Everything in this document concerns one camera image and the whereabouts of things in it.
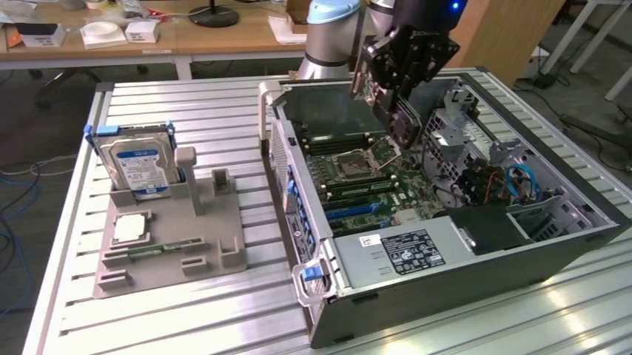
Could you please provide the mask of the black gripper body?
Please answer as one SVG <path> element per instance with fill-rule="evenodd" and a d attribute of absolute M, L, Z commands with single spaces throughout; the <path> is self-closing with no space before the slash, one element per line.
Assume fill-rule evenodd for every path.
<path fill-rule="evenodd" d="M 448 38 L 463 14 L 466 0 L 398 0 L 394 2 L 391 18 L 392 55 L 404 55 L 410 37 L 422 34 L 436 44 L 447 45 L 455 55 L 459 45 Z"/>

